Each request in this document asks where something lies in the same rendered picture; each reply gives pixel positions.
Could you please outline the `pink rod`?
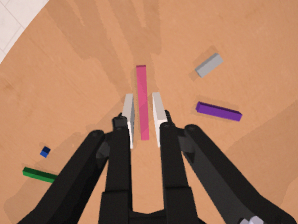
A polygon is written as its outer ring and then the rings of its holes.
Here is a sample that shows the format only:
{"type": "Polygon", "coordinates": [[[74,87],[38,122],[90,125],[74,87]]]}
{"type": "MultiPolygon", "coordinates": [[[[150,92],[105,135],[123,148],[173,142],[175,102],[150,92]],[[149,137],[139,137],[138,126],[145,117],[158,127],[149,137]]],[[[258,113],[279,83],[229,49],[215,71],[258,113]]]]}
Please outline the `pink rod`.
{"type": "Polygon", "coordinates": [[[146,65],[136,65],[141,140],[149,140],[146,65]]]}

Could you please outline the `green rod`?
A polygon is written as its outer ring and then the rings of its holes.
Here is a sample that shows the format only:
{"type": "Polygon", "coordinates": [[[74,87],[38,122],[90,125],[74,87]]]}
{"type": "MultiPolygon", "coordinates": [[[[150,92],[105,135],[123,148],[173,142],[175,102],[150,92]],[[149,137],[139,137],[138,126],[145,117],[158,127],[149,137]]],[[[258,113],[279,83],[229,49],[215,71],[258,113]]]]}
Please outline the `green rod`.
{"type": "Polygon", "coordinates": [[[25,167],[22,172],[23,172],[24,176],[42,180],[42,181],[49,182],[49,183],[53,183],[53,181],[58,176],[58,175],[50,174],[47,172],[35,170],[32,168],[28,168],[28,167],[25,167]]]}

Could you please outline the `purple rod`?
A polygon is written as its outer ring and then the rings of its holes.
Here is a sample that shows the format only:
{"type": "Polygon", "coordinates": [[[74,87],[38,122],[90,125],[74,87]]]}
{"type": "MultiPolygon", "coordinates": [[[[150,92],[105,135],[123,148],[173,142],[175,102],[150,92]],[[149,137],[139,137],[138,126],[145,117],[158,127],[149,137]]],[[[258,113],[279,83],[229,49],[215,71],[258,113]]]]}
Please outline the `purple rod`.
{"type": "Polygon", "coordinates": [[[199,102],[197,103],[196,110],[199,113],[240,121],[242,114],[239,111],[199,102]]]}

